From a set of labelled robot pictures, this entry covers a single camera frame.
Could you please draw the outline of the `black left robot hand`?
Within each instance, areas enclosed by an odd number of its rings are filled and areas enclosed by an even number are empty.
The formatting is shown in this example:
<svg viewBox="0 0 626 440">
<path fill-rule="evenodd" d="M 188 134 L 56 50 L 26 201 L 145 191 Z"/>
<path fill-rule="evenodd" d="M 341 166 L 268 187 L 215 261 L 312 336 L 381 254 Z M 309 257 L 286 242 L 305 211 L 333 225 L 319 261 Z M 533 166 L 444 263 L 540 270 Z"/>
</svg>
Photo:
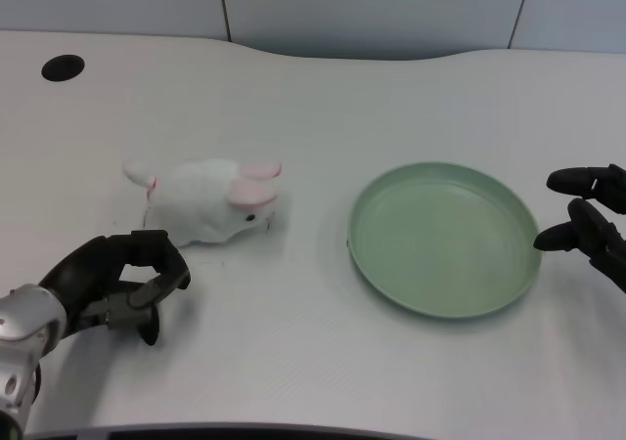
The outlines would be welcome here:
<svg viewBox="0 0 626 440">
<path fill-rule="evenodd" d="M 163 230 L 100 236 L 73 251 L 40 285 L 67 313 L 63 337 L 97 326 L 135 329 L 153 346 L 159 336 L 157 305 L 186 289 L 190 270 Z"/>
</svg>

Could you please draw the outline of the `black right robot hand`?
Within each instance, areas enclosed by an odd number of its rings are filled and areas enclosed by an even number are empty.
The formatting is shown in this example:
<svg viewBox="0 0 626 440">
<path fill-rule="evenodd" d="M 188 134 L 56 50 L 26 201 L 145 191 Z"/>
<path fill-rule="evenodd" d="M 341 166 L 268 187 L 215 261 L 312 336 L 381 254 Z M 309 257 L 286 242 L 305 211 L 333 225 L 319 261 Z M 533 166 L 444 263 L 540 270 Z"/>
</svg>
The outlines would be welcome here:
<svg viewBox="0 0 626 440">
<path fill-rule="evenodd" d="M 625 170 L 607 167 L 571 167 L 552 172 L 548 189 L 573 197 L 567 206 L 569 220 L 537 235 L 533 247 L 540 251 L 577 249 L 589 263 L 625 289 L 625 240 L 616 226 L 591 205 L 593 200 L 609 210 L 625 213 Z"/>
</svg>

